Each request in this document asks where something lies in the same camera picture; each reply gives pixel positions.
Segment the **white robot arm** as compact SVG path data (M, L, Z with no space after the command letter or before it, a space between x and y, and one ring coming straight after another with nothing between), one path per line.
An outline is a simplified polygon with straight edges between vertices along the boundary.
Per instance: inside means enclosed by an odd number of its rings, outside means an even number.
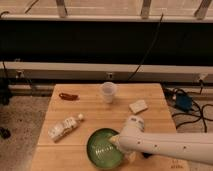
M213 165L213 133L147 133L144 120L131 115L113 143L122 153L133 151Z

